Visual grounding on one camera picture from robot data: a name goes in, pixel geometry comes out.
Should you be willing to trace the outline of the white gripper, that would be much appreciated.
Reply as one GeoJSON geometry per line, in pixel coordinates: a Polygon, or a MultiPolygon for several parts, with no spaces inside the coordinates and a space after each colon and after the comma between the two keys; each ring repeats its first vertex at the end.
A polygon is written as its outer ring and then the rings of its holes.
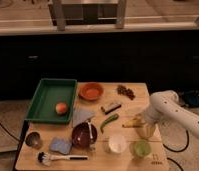
{"type": "Polygon", "coordinates": [[[143,112],[142,117],[148,123],[135,129],[137,134],[143,139],[149,139],[153,136],[156,124],[160,121],[162,114],[158,112],[153,106],[149,105],[143,112]]]}

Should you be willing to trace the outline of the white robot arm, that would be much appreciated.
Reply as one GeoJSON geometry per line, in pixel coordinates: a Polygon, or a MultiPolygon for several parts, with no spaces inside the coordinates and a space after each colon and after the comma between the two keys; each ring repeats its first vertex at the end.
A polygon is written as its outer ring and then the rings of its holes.
{"type": "Polygon", "coordinates": [[[162,115],[177,121],[199,139],[199,115],[181,107],[179,95],[173,90],[152,93],[148,106],[141,113],[141,118],[145,123],[155,125],[162,115]]]}

